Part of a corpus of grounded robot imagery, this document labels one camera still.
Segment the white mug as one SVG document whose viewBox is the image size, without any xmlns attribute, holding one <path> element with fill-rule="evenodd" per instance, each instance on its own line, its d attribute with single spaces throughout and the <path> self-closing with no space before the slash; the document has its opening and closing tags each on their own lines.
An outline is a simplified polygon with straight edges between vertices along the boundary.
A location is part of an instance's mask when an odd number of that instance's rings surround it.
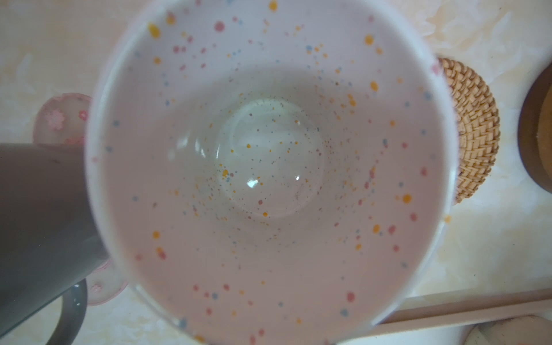
<svg viewBox="0 0 552 345">
<path fill-rule="evenodd" d="M 447 84 L 386 1 L 153 1 L 86 130 L 104 246 L 208 344 L 364 336 L 419 281 L 454 202 Z"/>
</svg>

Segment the round woven rattan coaster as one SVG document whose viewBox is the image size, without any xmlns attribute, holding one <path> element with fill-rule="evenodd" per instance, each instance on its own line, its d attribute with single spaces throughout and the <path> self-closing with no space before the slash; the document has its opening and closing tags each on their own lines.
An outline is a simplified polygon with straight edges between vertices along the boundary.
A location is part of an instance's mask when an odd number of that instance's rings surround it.
<svg viewBox="0 0 552 345">
<path fill-rule="evenodd" d="M 455 202 L 472 197 L 489 177 L 500 141 L 500 116 L 484 79 L 457 60 L 438 59 L 456 112 L 459 170 Z"/>
</svg>

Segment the pink flower silicone coaster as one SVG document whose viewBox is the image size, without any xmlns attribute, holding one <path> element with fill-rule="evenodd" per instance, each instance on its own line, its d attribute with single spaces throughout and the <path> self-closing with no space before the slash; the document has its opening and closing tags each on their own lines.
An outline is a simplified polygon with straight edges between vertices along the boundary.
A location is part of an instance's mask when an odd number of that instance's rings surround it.
<svg viewBox="0 0 552 345">
<path fill-rule="evenodd" d="M 89 118 L 90 96 L 64 93 L 46 101 L 34 121 L 35 144 L 82 146 Z M 88 305 L 99 306 L 117 297 L 127 286 L 111 259 L 86 277 Z"/>
</svg>

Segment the grey mug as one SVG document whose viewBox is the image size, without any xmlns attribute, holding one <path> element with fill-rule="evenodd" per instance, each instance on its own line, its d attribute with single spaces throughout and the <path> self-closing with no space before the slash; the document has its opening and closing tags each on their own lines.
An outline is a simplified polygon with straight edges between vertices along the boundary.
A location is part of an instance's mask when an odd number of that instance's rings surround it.
<svg viewBox="0 0 552 345">
<path fill-rule="evenodd" d="M 94 224 L 81 146 L 1 145 L 1 333 L 57 298 L 51 344 L 71 344 L 86 315 L 86 277 L 108 254 Z"/>
</svg>

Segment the round brown wooden coaster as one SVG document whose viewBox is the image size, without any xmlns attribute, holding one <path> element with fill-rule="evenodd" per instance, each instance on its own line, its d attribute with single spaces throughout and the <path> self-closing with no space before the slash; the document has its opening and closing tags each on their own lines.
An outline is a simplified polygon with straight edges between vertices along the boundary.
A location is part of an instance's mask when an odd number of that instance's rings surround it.
<svg viewBox="0 0 552 345">
<path fill-rule="evenodd" d="M 517 145 L 526 172 L 551 192 L 551 66 L 534 81 L 523 102 Z"/>
</svg>

